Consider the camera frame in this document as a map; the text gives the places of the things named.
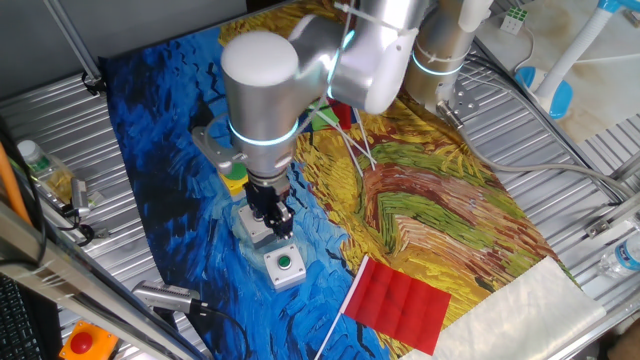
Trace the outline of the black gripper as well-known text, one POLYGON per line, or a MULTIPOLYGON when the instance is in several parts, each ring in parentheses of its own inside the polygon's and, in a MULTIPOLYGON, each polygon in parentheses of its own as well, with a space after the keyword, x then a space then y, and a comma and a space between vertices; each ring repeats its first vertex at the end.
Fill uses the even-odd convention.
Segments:
POLYGON ((278 180, 275 184, 249 181, 244 189, 256 220, 262 220, 278 238, 293 234, 295 212, 286 205, 290 191, 287 181, 278 180))

